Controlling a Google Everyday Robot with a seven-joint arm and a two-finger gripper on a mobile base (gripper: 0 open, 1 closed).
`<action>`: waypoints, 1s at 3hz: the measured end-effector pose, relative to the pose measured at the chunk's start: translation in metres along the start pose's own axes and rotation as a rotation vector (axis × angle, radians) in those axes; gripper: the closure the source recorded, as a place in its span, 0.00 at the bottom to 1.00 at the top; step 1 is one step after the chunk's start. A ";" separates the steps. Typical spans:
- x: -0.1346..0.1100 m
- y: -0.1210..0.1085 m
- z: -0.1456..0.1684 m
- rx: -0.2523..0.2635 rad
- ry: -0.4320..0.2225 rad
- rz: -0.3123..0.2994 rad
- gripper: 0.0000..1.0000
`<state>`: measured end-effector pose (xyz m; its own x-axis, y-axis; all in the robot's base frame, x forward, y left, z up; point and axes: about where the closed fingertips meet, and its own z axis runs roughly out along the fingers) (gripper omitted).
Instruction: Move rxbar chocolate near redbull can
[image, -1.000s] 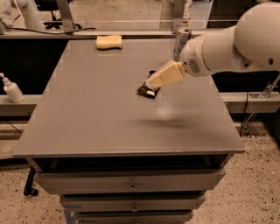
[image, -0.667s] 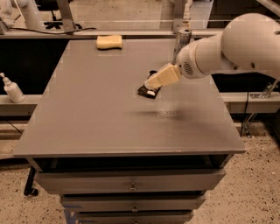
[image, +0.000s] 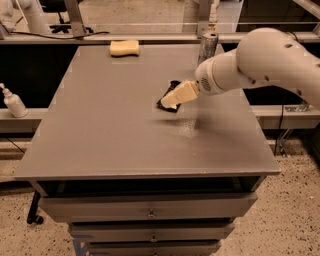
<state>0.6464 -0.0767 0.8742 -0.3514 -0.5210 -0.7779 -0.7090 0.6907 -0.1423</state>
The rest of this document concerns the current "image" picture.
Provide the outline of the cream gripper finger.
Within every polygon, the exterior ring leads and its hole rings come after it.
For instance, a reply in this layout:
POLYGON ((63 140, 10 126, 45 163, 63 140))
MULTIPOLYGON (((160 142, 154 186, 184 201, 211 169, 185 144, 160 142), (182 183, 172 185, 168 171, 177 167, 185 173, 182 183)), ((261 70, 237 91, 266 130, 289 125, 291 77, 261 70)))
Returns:
POLYGON ((199 94, 196 83, 185 80, 164 98, 164 103, 168 106, 186 103, 195 100, 199 94))

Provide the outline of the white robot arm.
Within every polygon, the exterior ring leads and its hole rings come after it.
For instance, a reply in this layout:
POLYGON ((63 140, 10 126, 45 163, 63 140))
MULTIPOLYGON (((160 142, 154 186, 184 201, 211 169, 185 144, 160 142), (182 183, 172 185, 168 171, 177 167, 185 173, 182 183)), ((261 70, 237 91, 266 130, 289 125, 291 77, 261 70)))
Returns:
POLYGON ((288 34, 273 28, 255 29, 236 49, 211 57, 195 70, 193 80, 181 82, 160 103, 175 109, 200 94, 218 95, 233 89, 277 86, 320 107, 320 58, 288 34))

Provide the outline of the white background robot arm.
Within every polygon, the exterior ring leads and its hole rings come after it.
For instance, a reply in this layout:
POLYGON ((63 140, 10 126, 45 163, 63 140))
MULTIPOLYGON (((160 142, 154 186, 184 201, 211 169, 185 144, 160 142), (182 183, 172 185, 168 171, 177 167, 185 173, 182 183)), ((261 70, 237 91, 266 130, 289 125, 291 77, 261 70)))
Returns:
POLYGON ((0 22, 13 32, 15 22, 13 14, 19 10, 31 33, 42 34, 49 31, 47 17, 39 0, 0 0, 0 22))

